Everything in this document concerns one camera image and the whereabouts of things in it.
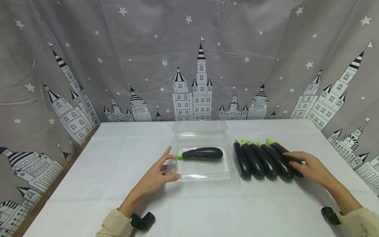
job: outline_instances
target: left hand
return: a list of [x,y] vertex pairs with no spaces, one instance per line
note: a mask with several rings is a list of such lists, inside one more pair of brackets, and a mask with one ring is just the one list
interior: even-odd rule
[[138,184],[133,188],[140,195],[146,195],[158,191],[164,184],[180,179],[178,173],[165,174],[162,173],[167,169],[167,165],[163,165],[167,160],[176,159],[176,156],[169,155],[171,146],[167,148],[162,157],[151,166]]

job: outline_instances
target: eggplant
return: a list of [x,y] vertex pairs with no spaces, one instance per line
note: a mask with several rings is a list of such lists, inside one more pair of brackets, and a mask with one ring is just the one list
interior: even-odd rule
[[269,148],[266,144],[257,143],[264,152],[271,158],[271,160],[275,163],[279,176],[285,180],[290,181],[293,179],[292,167],[285,161],[281,155],[276,153],[273,149]]
[[241,176],[244,178],[250,178],[251,169],[245,155],[243,154],[240,143],[238,142],[238,140],[235,140],[233,145],[234,145],[234,150],[237,155],[238,163],[240,164],[240,167],[241,167],[241,171],[242,171]]
[[262,162],[255,155],[254,151],[249,147],[249,144],[247,144],[244,140],[242,140],[241,143],[242,143],[242,146],[241,146],[242,151],[251,168],[251,174],[256,179],[264,179],[266,172],[265,172]]
[[[293,162],[297,162],[297,163],[299,163],[301,165],[303,164],[297,158],[293,158],[293,157],[289,157],[289,156],[283,155],[283,153],[286,153],[286,152],[289,152],[289,151],[287,149],[285,149],[283,146],[281,146],[279,143],[277,143],[276,141],[271,141],[269,139],[266,139],[266,142],[270,145],[270,147],[272,147],[276,152],[278,152],[284,158],[284,160],[286,160],[288,163],[290,163],[290,161],[293,161]],[[304,175],[302,175],[302,173],[300,173],[297,169],[292,168],[292,172],[297,177],[304,178]]]
[[219,160],[223,156],[221,149],[216,147],[203,147],[194,150],[183,152],[178,155],[178,159],[191,160],[191,159],[207,159],[207,160]]
[[274,180],[278,178],[278,171],[275,163],[271,160],[271,158],[257,145],[247,141],[251,150],[255,153],[258,159],[261,161],[263,168],[265,170],[265,175],[268,179]]

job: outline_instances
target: wooden table edge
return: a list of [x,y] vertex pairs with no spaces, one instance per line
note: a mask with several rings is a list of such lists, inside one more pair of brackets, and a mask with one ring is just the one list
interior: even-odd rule
[[34,206],[34,208],[31,210],[31,212],[26,216],[25,220],[21,223],[20,227],[16,230],[16,232],[13,234],[13,237],[22,237],[26,231],[29,229],[30,225],[33,223],[33,221],[36,219],[37,215],[40,213],[42,208],[45,206],[47,200],[51,197],[51,195],[54,193],[54,191],[57,189],[58,185],[62,182],[63,178],[66,176],[66,174],[69,172],[77,158],[80,156],[80,154],[83,152],[84,148],[87,146],[89,141],[91,140],[92,136],[96,133],[100,125],[95,127],[88,137],[85,139],[83,144],[78,148],[78,150],[75,152],[74,156],[71,158],[71,160],[67,163],[67,165],[63,168],[62,172],[58,175],[58,177],[54,180],[54,182],[51,184],[51,186],[46,190],[46,192],[42,195],[39,202]]

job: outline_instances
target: beige sleeve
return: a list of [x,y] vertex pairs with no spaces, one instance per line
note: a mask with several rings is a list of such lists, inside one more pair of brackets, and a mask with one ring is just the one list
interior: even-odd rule
[[379,237],[379,217],[363,207],[346,216],[337,213],[341,224],[352,237]]
[[133,230],[131,221],[132,219],[113,209],[103,220],[103,227],[95,237],[129,237]]

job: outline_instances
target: curtain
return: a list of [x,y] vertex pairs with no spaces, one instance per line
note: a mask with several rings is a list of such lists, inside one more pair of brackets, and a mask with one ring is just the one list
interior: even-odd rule
[[372,0],[1,1],[0,236],[101,122],[310,119],[379,195],[378,12]]

